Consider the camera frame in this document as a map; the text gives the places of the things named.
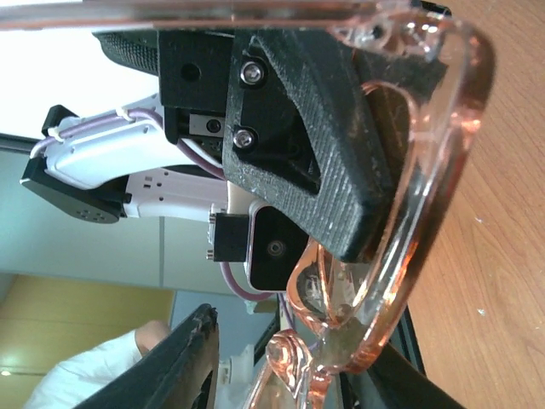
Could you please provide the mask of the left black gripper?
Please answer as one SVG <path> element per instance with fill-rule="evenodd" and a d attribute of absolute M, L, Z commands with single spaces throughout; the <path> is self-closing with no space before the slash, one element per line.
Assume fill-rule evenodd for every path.
<path fill-rule="evenodd" d="M 217 162 L 222 148 L 231 88 L 255 87 L 254 75 L 243 75 L 255 62 L 245 29 L 170 30 L 158 32 L 158 79 L 167 140 L 189 139 Z"/>

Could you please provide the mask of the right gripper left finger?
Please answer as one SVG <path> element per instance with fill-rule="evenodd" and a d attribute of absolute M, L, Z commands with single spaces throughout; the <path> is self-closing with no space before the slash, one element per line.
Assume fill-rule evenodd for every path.
<path fill-rule="evenodd" d="M 212 408 L 219 368 L 217 312 L 197 307 L 141 361 L 80 409 Z"/>

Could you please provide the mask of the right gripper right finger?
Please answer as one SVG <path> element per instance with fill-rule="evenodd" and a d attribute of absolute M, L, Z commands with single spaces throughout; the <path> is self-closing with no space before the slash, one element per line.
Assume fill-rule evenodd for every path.
<path fill-rule="evenodd" d="M 342 408 L 463 408 L 426 376 L 409 310 L 369 369 L 340 375 L 340 389 Z"/>

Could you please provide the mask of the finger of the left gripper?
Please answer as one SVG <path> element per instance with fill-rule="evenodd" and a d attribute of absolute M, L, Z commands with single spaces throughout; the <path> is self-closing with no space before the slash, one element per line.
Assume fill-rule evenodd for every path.
<path fill-rule="evenodd" d="M 428 96 L 443 63 L 352 49 L 320 30 L 248 30 L 255 87 L 227 96 L 228 181 L 283 212 L 335 258 L 355 262 L 383 228 L 396 188 L 363 84 Z"/>

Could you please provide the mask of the thin-framed sunglasses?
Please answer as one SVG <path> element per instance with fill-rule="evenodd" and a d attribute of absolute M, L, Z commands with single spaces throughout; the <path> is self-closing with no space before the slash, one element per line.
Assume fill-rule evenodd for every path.
<path fill-rule="evenodd" d="M 412 1 L 82 1 L 2 6 L 4 31 L 88 28 L 158 92 L 49 109 L 21 183 L 77 219 L 209 222 L 317 336 L 267 334 L 247 408 L 320 408 L 370 371 L 385 408 L 456 402 L 388 345 L 479 131 L 485 34 Z"/>

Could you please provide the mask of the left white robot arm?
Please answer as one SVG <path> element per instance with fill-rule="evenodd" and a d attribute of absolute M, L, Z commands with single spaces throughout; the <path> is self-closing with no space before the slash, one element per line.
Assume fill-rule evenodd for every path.
<path fill-rule="evenodd" d="M 97 32 L 111 61 L 158 78 L 159 93 L 80 118 L 51 107 L 22 182 L 64 212 L 96 223 L 132 216 L 129 183 L 176 170 L 206 191 L 226 180 L 278 211 L 258 229 L 290 247 L 311 237 L 358 260 L 376 242 L 398 177 L 386 131 L 363 87 L 421 101 L 446 65 L 421 55 L 353 49 L 323 30 Z"/>

